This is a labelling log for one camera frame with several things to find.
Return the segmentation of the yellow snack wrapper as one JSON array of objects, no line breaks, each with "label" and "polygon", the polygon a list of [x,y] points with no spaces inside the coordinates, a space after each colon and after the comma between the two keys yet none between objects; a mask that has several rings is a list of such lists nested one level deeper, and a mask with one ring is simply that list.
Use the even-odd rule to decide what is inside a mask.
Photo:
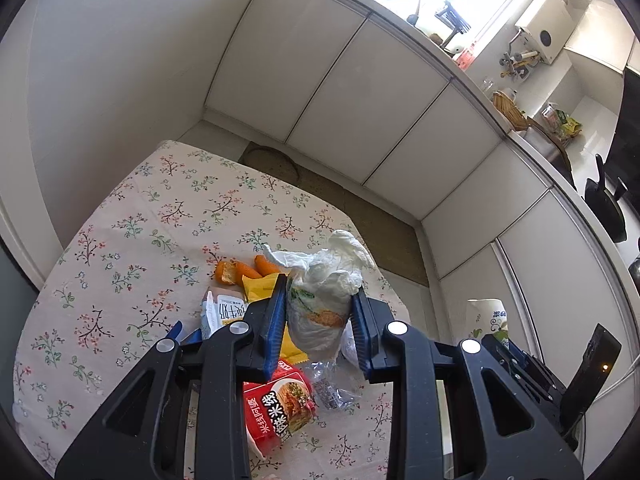
[{"label": "yellow snack wrapper", "polygon": [[[264,276],[263,278],[248,278],[242,277],[242,283],[246,299],[251,304],[252,302],[268,299],[271,297],[273,289],[276,287],[279,274],[273,273]],[[288,333],[288,328],[285,327],[281,350],[280,359],[285,360],[288,364],[296,365],[308,361],[308,356],[302,350],[296,347]]]}]

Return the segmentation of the blue white milk carton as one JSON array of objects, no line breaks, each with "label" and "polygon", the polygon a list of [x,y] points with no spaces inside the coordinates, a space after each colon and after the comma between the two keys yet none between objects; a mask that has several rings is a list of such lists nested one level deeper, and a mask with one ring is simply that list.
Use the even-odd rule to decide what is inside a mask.
[{"label": "blue white milk carton", "polygon": [[208,339],[225,325],[242,320],[246,308],[244,297],[235,290],[219,287],[207,289],[202,300],[202,338]]}]

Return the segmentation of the long orange peel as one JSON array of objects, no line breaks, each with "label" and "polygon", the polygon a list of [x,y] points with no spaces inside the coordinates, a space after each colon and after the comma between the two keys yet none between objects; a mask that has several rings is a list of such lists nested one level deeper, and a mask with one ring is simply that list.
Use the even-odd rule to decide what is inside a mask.
[{"label": "long orange peel", "polygon": [[243,284],[243,278],[261,278],[262,276],[251,266],[239,261],[220,260],[214,271],[214,278],[221,285],[239,285]]}]

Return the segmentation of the red instant noodle packet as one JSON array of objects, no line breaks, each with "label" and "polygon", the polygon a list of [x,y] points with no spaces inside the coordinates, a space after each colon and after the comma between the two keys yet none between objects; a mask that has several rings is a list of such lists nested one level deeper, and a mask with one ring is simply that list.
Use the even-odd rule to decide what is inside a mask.
[{"label": "red instant noodle packet", "polygon": [[316,404],[304,373],[279,360],[264,384],[244,382],[244,420],[250,450],[264,460],[314,418]]}]

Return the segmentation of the crushed clear plastic bottle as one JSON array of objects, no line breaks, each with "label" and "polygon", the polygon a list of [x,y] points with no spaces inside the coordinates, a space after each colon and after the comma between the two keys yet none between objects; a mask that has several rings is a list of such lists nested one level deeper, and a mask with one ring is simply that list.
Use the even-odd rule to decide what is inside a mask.
[{"label": "crushed clear plastic bottle", "polygon": [[346,324],[334,359],[307,361],[303,370],[314,390],[314,400],[325,410],[355,411],[363,394],[363,378],[352,323]]}]

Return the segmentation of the brown floor mat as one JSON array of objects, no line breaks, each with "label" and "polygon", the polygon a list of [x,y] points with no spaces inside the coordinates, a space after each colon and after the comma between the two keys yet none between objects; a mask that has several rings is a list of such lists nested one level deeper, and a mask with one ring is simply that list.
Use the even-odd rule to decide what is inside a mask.
[{"label": "brown floor mat", "polygon": [[269,146],[250,142],[239,162],[321,198],[352,220],[376,263],[384,270],[428,287],[416,230],[344,186],[300,166]]}]

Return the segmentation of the floral tablecloth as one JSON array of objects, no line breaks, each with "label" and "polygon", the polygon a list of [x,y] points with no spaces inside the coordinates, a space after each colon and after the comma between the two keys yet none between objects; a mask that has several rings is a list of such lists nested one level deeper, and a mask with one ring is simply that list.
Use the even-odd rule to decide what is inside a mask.
[{"label": "floral tablecloth", "polygon": [[[335,230],[367,245],[349,216],[321,198],[201,148],[163,143],[79,229],[23,328],[13,415],[37,464],[55,472],[93,413],[172,326],[200,327],[220,260],[252,264],[265,245],[313,254]],[[393,388],[362,382],[352,413],[314,401],[314,418],[264,460],[250,450],[252,476],[384,478]]]}]

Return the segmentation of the black wok pan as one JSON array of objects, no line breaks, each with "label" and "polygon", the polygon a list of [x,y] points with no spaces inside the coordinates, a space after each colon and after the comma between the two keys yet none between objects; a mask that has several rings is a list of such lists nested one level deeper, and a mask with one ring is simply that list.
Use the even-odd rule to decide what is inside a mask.
[{"label": "black wok pan", "polygon": [[617,179],[616,189],[611,193],[605,186],[604,161],[600,154],[595,154],[599,180],[586,180],[584,200],[594,215],[598,218],[603,229],[615,244],[623,243],[627,239],[626,221],[622,208],[618,203],[627,193],[626,184]]}]

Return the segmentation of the wicker basket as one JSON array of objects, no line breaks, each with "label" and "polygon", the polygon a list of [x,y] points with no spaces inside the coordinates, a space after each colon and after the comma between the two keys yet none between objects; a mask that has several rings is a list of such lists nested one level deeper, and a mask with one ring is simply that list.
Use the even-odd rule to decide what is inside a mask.
[{"label": "wicker basket", "polygon": [[514,131],[525,131],[529,122],[515,105],[514,101],[502,91],[495,91],[491,97],[492,104],[506,118]]}]

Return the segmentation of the blue dish rack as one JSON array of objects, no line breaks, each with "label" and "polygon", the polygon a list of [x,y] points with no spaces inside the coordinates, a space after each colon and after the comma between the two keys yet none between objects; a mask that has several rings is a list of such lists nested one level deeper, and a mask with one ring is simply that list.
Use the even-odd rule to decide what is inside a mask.
[{"label": "blue dish rack", "polygon": [[435,18],[450,29],[450,34],[442,42],[443,48],[446,48],[455,36],[464,35],[471,29],[471,25],[461,17],[448,0],[445,1],[442,10],[435,13]]}]

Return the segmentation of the white wall water heater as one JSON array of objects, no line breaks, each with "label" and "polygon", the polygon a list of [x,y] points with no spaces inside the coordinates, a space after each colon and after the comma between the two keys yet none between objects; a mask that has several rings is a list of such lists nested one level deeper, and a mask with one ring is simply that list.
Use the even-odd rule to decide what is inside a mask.
[{"label": "white wall water heater", "polygon": [[564,0],[533,0],[515,27],[541,59],[552,64],[574,32],[575,22]]}]

